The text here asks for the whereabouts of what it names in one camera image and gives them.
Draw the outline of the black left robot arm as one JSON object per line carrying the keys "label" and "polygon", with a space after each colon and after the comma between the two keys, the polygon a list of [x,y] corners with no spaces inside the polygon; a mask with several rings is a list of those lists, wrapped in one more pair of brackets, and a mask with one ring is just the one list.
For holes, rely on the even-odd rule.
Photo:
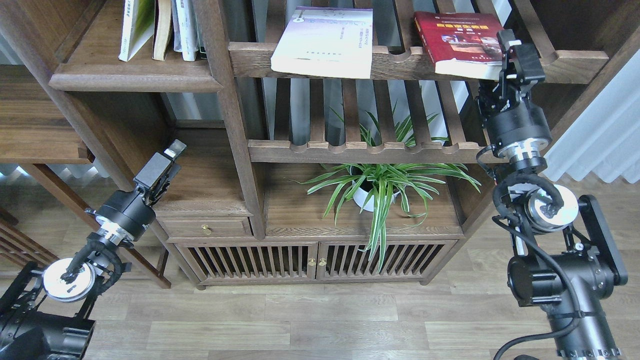
{"label": "black left robot arm", "polygon": [[155,220],[153,206],[179,172],[186,145],[175,140],[155,153],[135,176],[135,189],[117,190],[98,209],[99,223],[73,257],[41,268],[28,262],[1,297],[3,360],[81,360],[94,332],[90,319],[98,296],[131,264],[117,250],[131,249]]}

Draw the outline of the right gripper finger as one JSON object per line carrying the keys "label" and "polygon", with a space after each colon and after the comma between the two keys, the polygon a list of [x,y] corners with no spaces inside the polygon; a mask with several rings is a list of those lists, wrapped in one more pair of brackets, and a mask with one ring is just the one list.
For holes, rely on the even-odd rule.
{"label": "right gripper finger", "polygon": [[499,30],[497,39],[503,55],[499,82],[534,85],[546,80],[537,48],[532,43],[522,43],[511,29]]}

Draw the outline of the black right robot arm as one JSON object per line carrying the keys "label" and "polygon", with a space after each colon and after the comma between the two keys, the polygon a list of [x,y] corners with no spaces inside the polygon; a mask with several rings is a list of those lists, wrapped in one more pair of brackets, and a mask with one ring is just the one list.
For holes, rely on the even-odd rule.
{"label": "black right robot arm", "polygon": [[510,234],[508,287],[519,306],[545,312],[550,330],[506,342],[494,358],[551,338],[563,360],[620,360],[601,300],[627,283],[623,258],[597,199],[540,175],[552,138],[530,96],[546,77],[537,48],[512,30],[498,32],[497,43],[502,68],[496,80],[480,81],[477,104],[489,137],[485,151],[503,163],[481,167],[495,182],[493,221]]}

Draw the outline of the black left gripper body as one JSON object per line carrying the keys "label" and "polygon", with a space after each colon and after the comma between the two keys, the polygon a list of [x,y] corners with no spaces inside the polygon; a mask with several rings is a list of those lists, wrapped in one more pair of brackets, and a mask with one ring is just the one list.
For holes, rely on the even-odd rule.
{"label": "black left gripper body", "polygon": [[136,242],[156,218],[152,206],[163,196],[163,186],[138,184],[133,191],[117,190],[98,210],[88,207],[100,227],[87,236],[87,243]]}

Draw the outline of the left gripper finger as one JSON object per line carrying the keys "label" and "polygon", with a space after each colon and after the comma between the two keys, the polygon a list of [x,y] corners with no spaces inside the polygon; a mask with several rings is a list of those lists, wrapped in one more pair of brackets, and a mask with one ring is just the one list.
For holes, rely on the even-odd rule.
{"label": "left gripper finger", "polygon": [[171,166],[176,164],[176,160],[186,149],[186,144],[176,139],[165,149],[164,152],[154,153],[153,157],[142,167],[140,172],[134,177],[134,182],[138,188],[146,193],[158,193],[158,180],[160,176]]}
{"label": "left gripper finger", "polygon": [[181,170],[180,164],[171,164],[169,168],[158,178],[157,183],[157,197],[162,198],[164,193],[170,186],[170,182]]}

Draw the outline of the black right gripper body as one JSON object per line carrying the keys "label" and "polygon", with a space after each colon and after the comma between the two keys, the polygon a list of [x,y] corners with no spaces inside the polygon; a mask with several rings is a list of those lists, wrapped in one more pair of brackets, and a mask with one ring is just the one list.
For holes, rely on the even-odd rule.
{"label": "black right gripper body", "polygon": [[499,81],[478,82],[478,109],[495,151],[531,139],[538,142],[540,150],[551,143],[546,116],[530,97],[530,90],[545,79],[544,75],[508,75],[500,76]]}

